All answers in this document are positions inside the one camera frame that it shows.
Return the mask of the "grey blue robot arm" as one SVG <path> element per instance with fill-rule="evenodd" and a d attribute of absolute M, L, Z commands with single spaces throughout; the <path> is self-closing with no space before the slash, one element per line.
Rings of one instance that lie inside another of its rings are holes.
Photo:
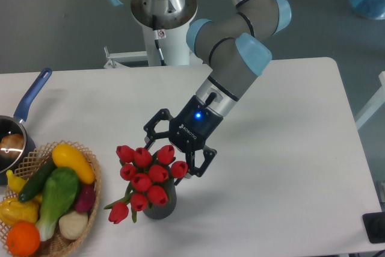
<path fill-rule="evenodd" d="M 127 4 L 142 27 L 150 66 L 182 66 L 189 55 L 211 74 L 177 116 L 160 110 L 144 126 L 146 144 L 166 138 L 185 154 L 188 174 L 202 176 L 216 156 L 206 140 L 271 61 L 263 40 L 291 21 L 287 0 L 232 0 L 236 14 L 196 19 L 197 0 L 109 0 Z"/>

